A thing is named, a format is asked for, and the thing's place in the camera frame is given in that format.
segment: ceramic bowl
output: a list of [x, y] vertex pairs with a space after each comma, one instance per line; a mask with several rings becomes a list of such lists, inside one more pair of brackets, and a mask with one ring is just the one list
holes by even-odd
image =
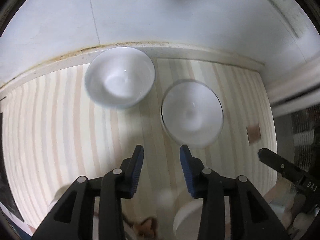
[[97, 104], [127, 108], [141, 101], [155, 80], [151, 59], [129, 47], [108, 49], [97, 56], [85, 74], [89, 97]]
[[162, 120], [168, 134], [180, 145], [204, 148], [213, 143], [223, 125], [218, 97], [205, 84], [183, 80], [167, 91]]

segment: black clamp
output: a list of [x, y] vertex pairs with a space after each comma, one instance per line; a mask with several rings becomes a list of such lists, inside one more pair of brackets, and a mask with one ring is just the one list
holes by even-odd
[[225, 239], [224, 196], [229, 196], [231, 239], [286, 240], [287, 231], [257, 189], [241, 175], [220, 176], [194, 158], [187, 145], [180, 148], [180, 162], [193, 198], [203, 198], [198, 240]]
[[121, 198], [137, 190], [143, 163], [143, 147], [137, 145], [120, 168], [96, 179], [78, 177], [50, 210], [32, 240], [92, 240], [95, 197], [100, 196], [99, 240], [125, 240]]

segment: metal pin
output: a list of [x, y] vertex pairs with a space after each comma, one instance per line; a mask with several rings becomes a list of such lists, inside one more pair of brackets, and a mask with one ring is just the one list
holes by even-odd
[[116, 168], [112, 171], [112, 173], [118, 175], [122, 173], [122, 170], [120, 168]]
[[240, 176], [238, 177], [238, 179], [239, 179], [239, 181], [241, 181], [241, 182], [246, 182], [246, 181], [248, 180], [248, 178], [247, 178], [246, 176], [244, 176], [244, 175], [240, 175]]
[[80, 176], [80, 177], [77, 179], [77, 182], [83, 183], [83, 182], [85, 182], [86, 179], [87, 179], [87, 178], [86, 178], [85, 176]]
[[210, 174], [211, 172], [212, 172], [212, 170], [210, 168], [203, 168], [202, 169], [203, 174]]

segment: striped wooden surface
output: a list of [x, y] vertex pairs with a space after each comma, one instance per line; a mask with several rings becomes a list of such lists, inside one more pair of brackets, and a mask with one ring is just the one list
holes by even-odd
[[[84, 89], [88, 67], [79, 65], [33, 79], [2, 103], [4, 161], [12, 194], [26, 220], [37, 227], [56, 191], [78, 176], [103, 176], [129, 157], [136, 144], [145, 151], [138, 191], [123, 201], [132, 220], [159, 219], [160, 232], [173, 239], [177, 210], [191, 200], [179, 161], [179, 145], [162, 129], [160, 107], [173, 82], [192, 78], [221, 101], [224, 125], [218, 139], [193, 150], [204, 165], [223, 176], [244, 174], [265, 194], [276, 173], [259, 163], [262, 147], [276, 151], [270, 104], [257, 72], [204, 61], [153, 59], [156, 81], [138, 105], [103, 109]], [[248, 144], [246, 127], [260, 124], [261, 140]]]

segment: white bowl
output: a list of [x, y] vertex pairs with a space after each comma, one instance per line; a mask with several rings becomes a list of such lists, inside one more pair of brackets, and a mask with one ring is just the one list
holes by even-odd
[[156, 72], [151, 59], [129, 47], [108, 49], [97, 56], [85, 74], [89, 97], [105, 107], [127, 108], [151, 90]]
[[178, 240], [197, 240], [203, 199], [194, 199], [182, 206], [173, 220], [173, 234]]
[[171, 87], [162, 102], [163, 125], [179, 144], [204, 148], [213, 143], [223, 126], [219, 99], [206, 85], [183, 80]]

